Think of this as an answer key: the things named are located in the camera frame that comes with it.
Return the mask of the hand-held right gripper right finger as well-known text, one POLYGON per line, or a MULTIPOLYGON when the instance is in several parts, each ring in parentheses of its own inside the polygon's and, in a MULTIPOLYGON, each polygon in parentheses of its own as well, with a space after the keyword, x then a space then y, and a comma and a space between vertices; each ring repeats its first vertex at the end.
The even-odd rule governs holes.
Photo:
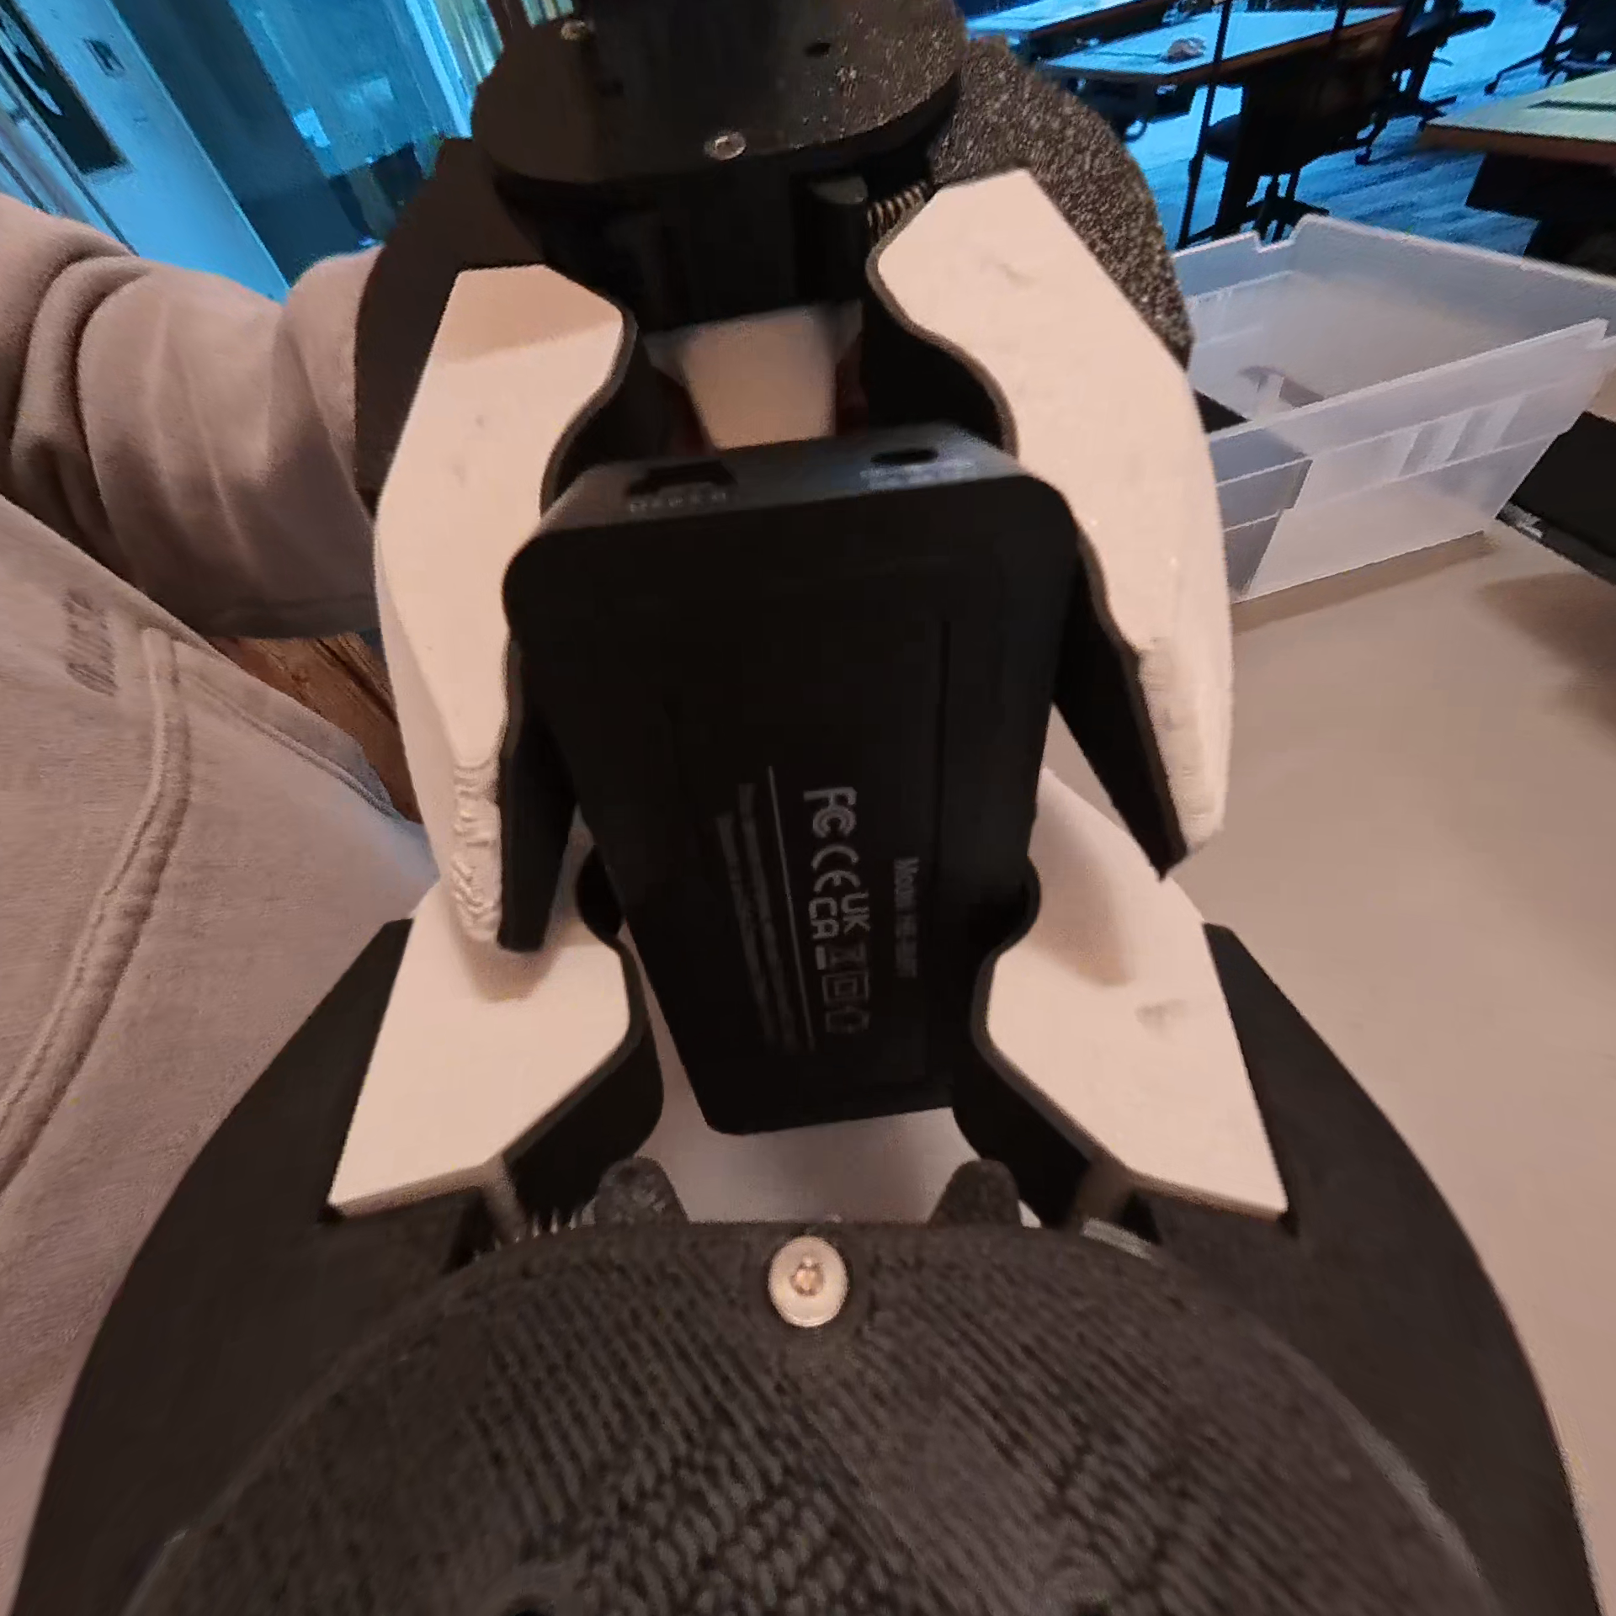
POLYGON ((1030 1136, 980 1143, 1048 1226, 1165 1195, 1265 1222, 1288 1197, 1202 912, 1134 837, 1041 779, 1021 934, 978 1045, 1030 1136))

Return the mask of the wooden office table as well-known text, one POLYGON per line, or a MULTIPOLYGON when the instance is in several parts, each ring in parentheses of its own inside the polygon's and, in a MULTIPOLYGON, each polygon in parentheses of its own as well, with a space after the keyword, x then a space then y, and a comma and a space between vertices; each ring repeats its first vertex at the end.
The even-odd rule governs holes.
POLYGON ((1039 71, 1122 135, 1231 89, 1283 114, 1337 112, 1374 100, 1401 21, 1403 8, 1215 10, 1050 55, 1039 71))
POLYGON ((1541 91, 1484 96, 1473 109, 1432 121, 1419 144, 1613 170, 1615 69, 1541 91))

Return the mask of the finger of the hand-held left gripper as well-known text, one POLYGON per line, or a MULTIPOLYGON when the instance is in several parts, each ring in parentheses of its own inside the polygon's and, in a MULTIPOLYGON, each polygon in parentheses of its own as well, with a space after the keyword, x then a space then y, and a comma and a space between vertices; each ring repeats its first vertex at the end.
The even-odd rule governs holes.
POLYGON ((879 243, 899 322, 987 385, 1023 469, 1062 494, 1134 735, 1080 749, 1157 869, 1224 824, 1233 623, 1211 449, 1183 363, 1032 171, 946 186, 879 243))
POLYGON ((503 579, 539 532, 551 462, 616 383, 625 313, 549 266, 458 275, 375 516, 397 724, 438 883, 469 939, 503 921, 503 579))

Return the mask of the clear plastic bin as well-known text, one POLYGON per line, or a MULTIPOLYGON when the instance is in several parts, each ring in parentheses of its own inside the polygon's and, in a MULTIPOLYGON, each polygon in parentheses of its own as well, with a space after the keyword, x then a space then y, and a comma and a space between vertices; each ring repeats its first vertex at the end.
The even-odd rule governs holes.
POLYGON ((1235 598, 1489 526, 1613 372, 1613 277, 1342 218, 1175 254, 1235 598))

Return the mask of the person's left forearm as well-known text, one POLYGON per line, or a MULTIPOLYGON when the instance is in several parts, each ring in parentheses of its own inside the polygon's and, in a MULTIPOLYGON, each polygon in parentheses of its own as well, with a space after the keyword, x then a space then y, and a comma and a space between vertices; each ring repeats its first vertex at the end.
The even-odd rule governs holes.
POLYGON ((375 257, 273 301, 6 196, 4 575, 142 595, 207 638, 374 631, 354 444, 375 257))

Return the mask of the person's beige hoodie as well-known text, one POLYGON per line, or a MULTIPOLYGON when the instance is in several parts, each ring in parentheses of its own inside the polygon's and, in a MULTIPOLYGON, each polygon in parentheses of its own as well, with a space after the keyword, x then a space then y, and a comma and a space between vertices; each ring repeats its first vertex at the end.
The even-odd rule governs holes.
POLYGON ((198 1151, 435 880, 359 745, 4 500, 4 1612, 198 1151))

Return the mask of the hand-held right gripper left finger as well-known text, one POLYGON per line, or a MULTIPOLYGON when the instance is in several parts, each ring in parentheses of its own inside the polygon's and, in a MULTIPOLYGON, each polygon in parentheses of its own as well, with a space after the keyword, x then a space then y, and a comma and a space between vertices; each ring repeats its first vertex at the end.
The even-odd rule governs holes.
POLYGON ((417 907, 329 1201, 347 1217, 474 1192, 494 1219, 571 1219, 646 1145, 664 1079, 601 871, 564 871, 531 953, 417 907))

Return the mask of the black usb hub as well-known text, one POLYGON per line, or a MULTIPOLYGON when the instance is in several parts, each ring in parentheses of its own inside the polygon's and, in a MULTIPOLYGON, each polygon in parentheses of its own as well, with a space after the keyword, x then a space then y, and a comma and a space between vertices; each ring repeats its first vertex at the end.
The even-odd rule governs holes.
POLYGON ((526 715, 720 1131, 948 1100, 1079 570, 1062 494, 946 430, 600 466, 508 566, 526 715))

